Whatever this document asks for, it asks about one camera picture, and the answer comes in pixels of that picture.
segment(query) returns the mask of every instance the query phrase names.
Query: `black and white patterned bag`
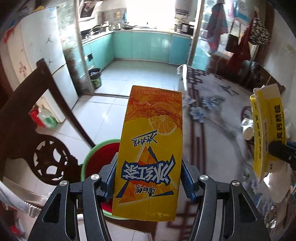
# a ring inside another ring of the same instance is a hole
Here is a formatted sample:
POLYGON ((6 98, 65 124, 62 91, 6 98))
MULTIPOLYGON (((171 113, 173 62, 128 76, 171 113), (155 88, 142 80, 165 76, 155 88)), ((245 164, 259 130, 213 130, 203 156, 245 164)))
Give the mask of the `black and white patterned bag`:
POLYGON ((263 45, 270 41, 271 37, 265 26, 258 18, 254 18, 249 42, 253 45, 263 45))

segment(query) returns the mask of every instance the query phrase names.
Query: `red bucket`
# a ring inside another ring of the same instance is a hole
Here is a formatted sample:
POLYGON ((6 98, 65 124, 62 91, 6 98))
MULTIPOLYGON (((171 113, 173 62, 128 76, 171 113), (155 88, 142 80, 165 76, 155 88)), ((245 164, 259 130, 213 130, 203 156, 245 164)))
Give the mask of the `red bucket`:
MULTIPOLYGON (((81 170, 81 181, 87 177, 99 173, 104 165, 110 164, 114 155, 119 151, 120 139, 102 142, 96 145, 86 156, 81 170)), ((125 219, 112 216, 112 201, 101 203, 105 216, 115 219, 125 219)))

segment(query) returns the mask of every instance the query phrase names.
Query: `green bucket rim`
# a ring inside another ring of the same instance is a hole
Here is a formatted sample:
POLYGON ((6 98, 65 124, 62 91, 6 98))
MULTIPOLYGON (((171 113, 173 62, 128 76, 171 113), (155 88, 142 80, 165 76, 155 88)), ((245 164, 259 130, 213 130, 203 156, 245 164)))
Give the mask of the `green bucket rim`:
MULTIPOLYGON (((120 139, 111 139, 111 140, 107 140, 107 141, 103 141, 99 144, 97 144, 94 148, 92 148, 90 150, 90 152, 87 154, 86 158, 84 159, 84 162, 82 164, 82 169, 81 169, 81 176, 80 179, 83 182, 85 180, 85 170, 86 170, 86 166, 90 160, 90 158, 93 156, 93 154, 100 148, 102 148, 103 146, 106 146, 108 144, 112 144, 112 143, 118 143, 120 142, 120 139)), ((127 220, 127 218, 121 218, 121 217, 117 217, 117 216, 113 216, 112 213, 107 212, 105 210, 103 210, 103 213, 105 216, 109 217, 109 218, 113 218, 113 219, 119 219, 119 220, 127 220)))

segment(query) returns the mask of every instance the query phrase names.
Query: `silver screw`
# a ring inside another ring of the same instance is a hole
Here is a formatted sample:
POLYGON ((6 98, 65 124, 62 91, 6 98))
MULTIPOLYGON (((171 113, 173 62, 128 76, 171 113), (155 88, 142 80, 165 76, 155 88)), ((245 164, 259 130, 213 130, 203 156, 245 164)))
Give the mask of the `silver screw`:
POLYGON ((203 181, 206 181, 206 180, 209 179, 209 177, 207 175, 201 175, 200 179, 203 180, 203 181))
POLYGON ((66 186, 67 183, 68 183, 67 181, 61 181, 61 182, 59 183, 59 185, 63 187, 63 186, 66 186))
POLYGON ((239 186, 239 181, 232 181, 232 185, 235 186, 235 187, 238 187, 239 186))
POLYGON ((92 180, 97 180, 99 178, 100 178, 100 175, 99 174, 93 174, 93 175, 91 175, 91 179, 92 180))

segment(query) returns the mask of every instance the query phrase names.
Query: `countertop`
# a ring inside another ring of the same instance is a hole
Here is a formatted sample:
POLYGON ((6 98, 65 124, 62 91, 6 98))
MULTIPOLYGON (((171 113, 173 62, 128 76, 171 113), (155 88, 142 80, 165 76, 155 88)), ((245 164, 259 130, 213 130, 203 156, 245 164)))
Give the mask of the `countertop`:
POLYGON ((193 39, 193 37, 189 34, 180 34, 177 32, 174 32, 173 30, 160 30, 160 29, 153 29, 153 28, 133 28, 133 29, 123 29, 123 30, 113 30, 113 31, 106 31, 106 32, 102 32, 100 34, 96 34, 96 35, 92 35, 90 37, 88 37, 87 39, 83 39, 82 40, 82 44, 85 45, 90 41, 93 41, 97 38, 103 37, 105 35, 111 34, 111 33, 122 33, 122 32, 151 32, 151 33, 162 33, 162 34, 171 34, 171 35, 176 35, 179 37, 184 37, 184 38, 190 38, 193 39))

